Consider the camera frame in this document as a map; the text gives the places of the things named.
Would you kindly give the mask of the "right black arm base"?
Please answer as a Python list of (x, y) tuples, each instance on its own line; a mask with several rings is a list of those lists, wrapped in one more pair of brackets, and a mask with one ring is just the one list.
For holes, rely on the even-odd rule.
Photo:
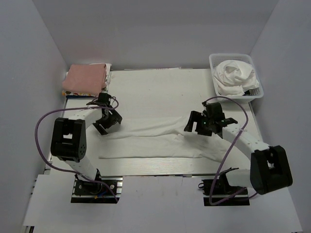
[[(212, 206), (209, 203), (209, 195), (210, 190), (212, 188), (212, 182), (213, 182), (214, 176), (204, 176), (201, 182), (198, 184), (198, 189), (203, 192), (203, 201), (204, 206)], [(218, 202), (222, 199), (225, 199), (229, 197), (230, 195), (233, 195), (234, 193), (240, 191), (237, 195), (234, 197), (217, 204), (217, 206), (249, 206), (249, 196), (248, 196), (248, 190), (246, 188), (240, 187), (240, 186), (230, 186), (228, 184), (228, 181), (226, 180), (224, 175), (220, 175), (217, 177), (211, 202)]]

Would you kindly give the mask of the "white t shirt with print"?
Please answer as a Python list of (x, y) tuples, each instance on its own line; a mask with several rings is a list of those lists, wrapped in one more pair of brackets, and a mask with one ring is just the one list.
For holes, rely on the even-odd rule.
[(243, 96), (260, 86), (254, 67), (243, 61), (223, 61), (215, 67), (212, 75), (222, 96)]

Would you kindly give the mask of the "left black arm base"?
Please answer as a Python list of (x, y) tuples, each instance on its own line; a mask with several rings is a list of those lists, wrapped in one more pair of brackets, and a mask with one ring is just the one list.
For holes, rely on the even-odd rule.
[(101, 177), (98, 175), (96, 179), (107, 184), (109, 188), (101, 183), (92, 183), (75, 175), (70, 202), (85, 204), (116, 204), (121, 197), (123, 178)]

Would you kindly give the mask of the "green and white t shirt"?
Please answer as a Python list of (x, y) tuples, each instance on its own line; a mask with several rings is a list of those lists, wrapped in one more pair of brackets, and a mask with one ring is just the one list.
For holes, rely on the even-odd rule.
[(243, 96), (250, 96), (251, 93), (250, 93), (250, 90), (247, 90), (246, 92), (244, 92)]

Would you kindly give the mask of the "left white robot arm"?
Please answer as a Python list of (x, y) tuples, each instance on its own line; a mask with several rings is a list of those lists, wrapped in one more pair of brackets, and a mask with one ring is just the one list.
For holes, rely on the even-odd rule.
[(86, 188), (93, 194), (102, 190), (103, 182), (100, 172), (86, 156), (86, 130), (94, 126), (100, 135), (108, 134), (107, 129), (121, 124), (122, 116), (113, 107), (116, 98), (108, 93), (100, 93), (96, 100), (75, 114), (54, 122), (51, 154), (68, 164), (82, 179), (86, 180)]

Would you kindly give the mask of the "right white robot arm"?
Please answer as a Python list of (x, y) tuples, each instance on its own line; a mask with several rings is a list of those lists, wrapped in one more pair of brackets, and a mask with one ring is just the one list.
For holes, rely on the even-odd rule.
[(222, 171), (218, 178), (220, 189), (232, 193), (237, 187), (253, 188), (263, 195), (293, 184), (285, 149), (270, 146), (246, 132), (233, 118), (226, 118), (220, 103), (205, 103), (203, 112), (191, 111), (184, 128), (198, 135), (219, 136), (232, 143), (249, 160), (249, 169), (230, 168)]

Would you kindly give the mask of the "plain white t shirt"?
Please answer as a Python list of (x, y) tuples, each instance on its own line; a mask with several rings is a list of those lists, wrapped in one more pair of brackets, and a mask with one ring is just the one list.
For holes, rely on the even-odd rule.
[(216, 135), (186, 132), (187, 116), (125, 119), (96, 143), (100, 159), (208, 158), (223, 159), (228, 143)]

